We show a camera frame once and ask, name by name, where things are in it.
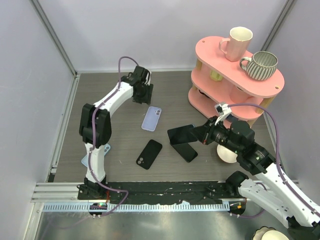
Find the black phone case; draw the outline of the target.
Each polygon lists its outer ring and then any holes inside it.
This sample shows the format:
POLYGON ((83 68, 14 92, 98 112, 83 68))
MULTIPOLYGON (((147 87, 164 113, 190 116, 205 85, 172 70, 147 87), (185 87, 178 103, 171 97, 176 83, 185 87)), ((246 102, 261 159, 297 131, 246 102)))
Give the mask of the black phone case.
POLYGON ((145 170, 149 170, 162 150, 163 145, 153 139, 149 140, 136 160, 136 164, 145 170))

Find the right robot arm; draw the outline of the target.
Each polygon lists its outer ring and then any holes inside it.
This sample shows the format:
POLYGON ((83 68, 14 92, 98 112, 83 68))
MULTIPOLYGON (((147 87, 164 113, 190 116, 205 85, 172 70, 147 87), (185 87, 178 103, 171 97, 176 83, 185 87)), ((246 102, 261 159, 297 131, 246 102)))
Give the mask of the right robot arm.
POLYGON ((263 181, 272 194, 255 187, 244 173, 236 171, 226 182, 226 193, 233 198, 249 198, 276 217, 294 235, 311 234, 319 239, 320 207, 307 197, 285 174, 279 163, 264 147, 255 142, 255 132, 245 121, 233 122, 226 128, 214 116, 189 133, 204 145, 216 142, 236 154, 239 165, 263 181))

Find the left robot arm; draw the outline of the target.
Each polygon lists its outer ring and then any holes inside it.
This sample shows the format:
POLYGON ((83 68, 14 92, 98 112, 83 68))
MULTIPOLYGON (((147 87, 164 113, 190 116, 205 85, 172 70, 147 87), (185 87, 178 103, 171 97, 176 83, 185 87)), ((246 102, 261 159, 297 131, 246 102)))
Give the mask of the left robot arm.
POLYGON ((117 85, 101 100, 82 107, 79 134, 87 152, 87 172, 78 188, 78 199, 100 200, 107 194, 105 147, 112 135, 111 118, 128 99, 151 103, 151 72, 137 65, 133 72, 120 78, 117 85))

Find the lavender phone case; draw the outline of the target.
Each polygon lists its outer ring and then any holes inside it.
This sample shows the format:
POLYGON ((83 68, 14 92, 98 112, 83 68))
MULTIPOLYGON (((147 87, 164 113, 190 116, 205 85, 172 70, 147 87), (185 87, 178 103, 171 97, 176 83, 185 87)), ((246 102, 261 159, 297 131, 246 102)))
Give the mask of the lavender phone case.
POLYGON ((160 119, 162 109, 150 106, 145 114, 141 128, 145 131, 154 132, 160 119))

